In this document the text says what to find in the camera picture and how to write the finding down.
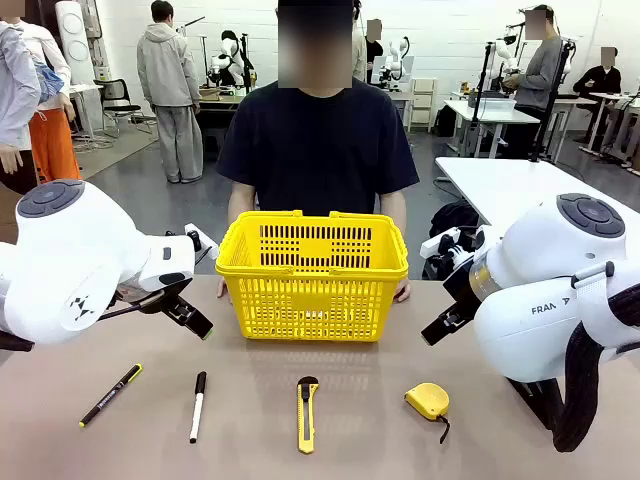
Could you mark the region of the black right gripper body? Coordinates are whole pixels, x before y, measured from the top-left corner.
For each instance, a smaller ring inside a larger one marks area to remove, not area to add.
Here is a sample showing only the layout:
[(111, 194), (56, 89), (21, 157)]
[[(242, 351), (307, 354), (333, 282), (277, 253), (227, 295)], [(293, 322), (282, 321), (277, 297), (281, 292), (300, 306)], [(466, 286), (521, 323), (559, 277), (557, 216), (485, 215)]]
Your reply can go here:
[(448, 321), (471, 321), (481, 301), (471, 288), (470, 265), (461, 265), (443, 282), (445, 290), (454, 300), (446, 310)]

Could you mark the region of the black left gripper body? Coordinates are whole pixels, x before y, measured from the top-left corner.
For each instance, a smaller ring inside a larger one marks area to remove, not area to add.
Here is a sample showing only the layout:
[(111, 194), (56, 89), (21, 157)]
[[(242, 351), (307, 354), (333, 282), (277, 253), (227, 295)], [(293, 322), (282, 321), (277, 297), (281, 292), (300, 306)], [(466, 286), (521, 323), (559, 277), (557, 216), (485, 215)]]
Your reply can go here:
[(164, 313), (167, 316), (192, 316), (194, 307), (181, 297), (181, 292), (192, 282), (187, 278), (164, 286), (146, 298), (131, 303), (128, 307), (114, 310), (115, 316), (126, 313), (143, 314)]

